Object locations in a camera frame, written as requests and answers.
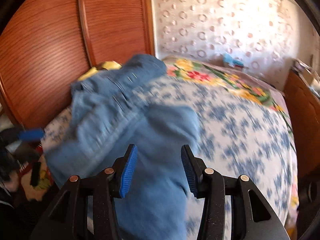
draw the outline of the blue floral pattern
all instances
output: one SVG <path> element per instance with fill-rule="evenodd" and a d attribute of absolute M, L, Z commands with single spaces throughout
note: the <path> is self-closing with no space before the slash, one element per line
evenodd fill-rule
<path fill-rule="evenodd" d="M 233 96 L 223 87 L 206 87 L 167 76 L 136 93 L 148 102 L 192 107 L 201 122 L 198 157 L 222 175 L 247 174 L 284 224 L 296 160 L 286 123 L 279 114 Z M 60 142 L 70 120 L 67 108 L 47 126 L 45 151 Z M 203 199 L 197 200 L 190 194 L 186 214 L 188 239 L 196 239 L 203 204 Z M 226 197 L 225 239 L 230 236 L 231 201 Z"/>

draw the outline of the yellow fabric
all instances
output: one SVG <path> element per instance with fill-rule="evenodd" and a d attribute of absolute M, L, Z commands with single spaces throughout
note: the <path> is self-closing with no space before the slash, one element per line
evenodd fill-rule
<path fill-rule="evenodd" d="M 112 70 L 112 69 L 120 69 L 122 66 L 115 62 L 115 61 L 106 61 L 105 63 L 103 63 L 103 65 L 101 66 L 104 69 L 107 70 Z M 83 81 L 91 76 L 93 76 L 94 74 L 98 73 L 99 70 L 96 69 L 96 67 L 92 67 L 87 73 L 83 74 L 81 77 L 78 78 L 78 81 Z"/>
<path fill-rule="evenodd" d="M 112 69 L 120 69 L 122 66 L 115 61 L 106 61 L 105 63 L 103 63 L 102 67 L 107 70 L 112 70 Z"/>
<path fill-rule="evenodd" d="M 93 76 L 96 74 L 98 70 L 95 67 L 92 67 L 87 73 L 83 74 L 81 77 L 78 78 L 78 81 L 82 81 L 87 79 L 88 77 Z"/>

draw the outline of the metal screw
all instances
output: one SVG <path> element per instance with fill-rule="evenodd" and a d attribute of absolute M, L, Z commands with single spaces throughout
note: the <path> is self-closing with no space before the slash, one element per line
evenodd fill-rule
<path fill-rule="evenodd" d="M 204 170 L 204 172 L 205 172 L 206 174 L 213 174 L 213 173 L 214 173 L 214 170 L 211 169 L 211 168 L 206 168 L 206 169 Z"/>
<path fill-rule="evenodd" d="M 104 170 L 104 173 L 105 174 L 112 174 L 114 172 L 114 169 L 113 168 L 106 168 L 105 170 Z"/>
<path fill-rule="evenodd" d="M 78 180 L 78 176 L 77 175 L 72 175 L 70 178 L 71 182 L 76 182 Z"/>
<path fill-rule="evenodd" d="M 247 175 L 241 175 L 240 179 L 243 181 L 249 181 L 249 177 Z"/>

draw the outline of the blue clothing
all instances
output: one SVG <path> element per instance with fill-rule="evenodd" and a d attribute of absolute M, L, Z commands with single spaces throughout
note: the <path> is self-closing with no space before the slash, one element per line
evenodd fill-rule
<path fill-rule="evenodd" d="M 132 185 L 115 205 L 120 228 L 138 239 L 186 238 L 189 188 L 180 149 L 189 144 L 197 153 L 197 114 L 187 106 L 147 104 L 133 93 L 165 71 L 155 57 L 136 55 L 120 70 L 75 83 L 67 135 L 45 157 L 61 187 L 71 175 L 96 175 L 135 144 L 138 160 Z"/>

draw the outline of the blue gripper pad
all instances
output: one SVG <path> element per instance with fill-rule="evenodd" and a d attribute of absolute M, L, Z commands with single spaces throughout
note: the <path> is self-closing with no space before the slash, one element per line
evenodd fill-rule
<path fill-rule="evenodd" d="M 182 146 L 181 148 L 181 160 L 190 191 L 196 197 L 198 194 L 198 180 L 185 146 Z"/>
<path fill-rule="evenodd" d="M 125 195 L 128 193 L 130 189 L 134 168 L 136 167 L 136 163 L 137 163 L 137 158 L 138 158 L 138 148 L 135 145 L 133 145 L 131 152 L 129 154 L 129 158 L 127 160 L 127 163 L 125 164 L 125 167 L 121 175 L 121 186 L 119 189 L 119 195 L 122 198 L 125 197 Z"/>
<path fill-rule="evenodd" d="M 41 128 L 30 129 L 22 131 L 18 134 L 18 138 L 21 141 L 31 142 L 31 141 L 40 141 L 44 136 L 44 131 Z"/>

